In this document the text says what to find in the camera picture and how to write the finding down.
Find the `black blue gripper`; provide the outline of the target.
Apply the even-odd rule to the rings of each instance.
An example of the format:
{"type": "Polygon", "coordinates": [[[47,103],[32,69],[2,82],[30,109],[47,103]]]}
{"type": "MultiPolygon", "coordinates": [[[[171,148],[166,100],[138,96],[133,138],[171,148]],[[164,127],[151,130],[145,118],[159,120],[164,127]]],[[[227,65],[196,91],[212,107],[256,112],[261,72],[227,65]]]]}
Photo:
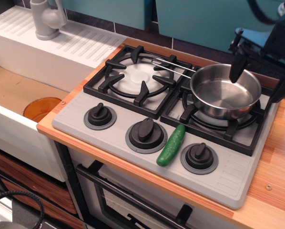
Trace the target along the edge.
{"type": "MultiPolygon", "coordinates": [[[[277,71],[285,69],[285,21],[277,23],[267,32],[237,28],[229,50],[234,56],[229,73],[232,83],[237,82],[249,61],[273,67],[277,71]]],[[[285,78],[279,81],[269,103],[278,103],[283,98],[285,78]]]]}

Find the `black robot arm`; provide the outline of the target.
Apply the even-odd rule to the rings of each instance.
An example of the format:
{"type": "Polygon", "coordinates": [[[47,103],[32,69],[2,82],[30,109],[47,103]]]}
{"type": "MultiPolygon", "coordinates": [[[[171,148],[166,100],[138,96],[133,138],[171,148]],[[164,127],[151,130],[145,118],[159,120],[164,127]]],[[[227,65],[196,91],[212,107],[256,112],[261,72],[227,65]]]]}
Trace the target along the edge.
{"type": "Polygon", "coordinates": [[[273,25],[273,29],[268,32],[244,28],[235,30],[235,39],[229,47],[234,56],[229,78],[231,82],[237,82],[249,62],[256,62],[282,73],[284,76],[269,100],[271,103],[278,103],[285,98],[285,2],[277,9],[277,19],[267,17],[255,0],[248,1],[248,5],[260,22],[273,25]]]}

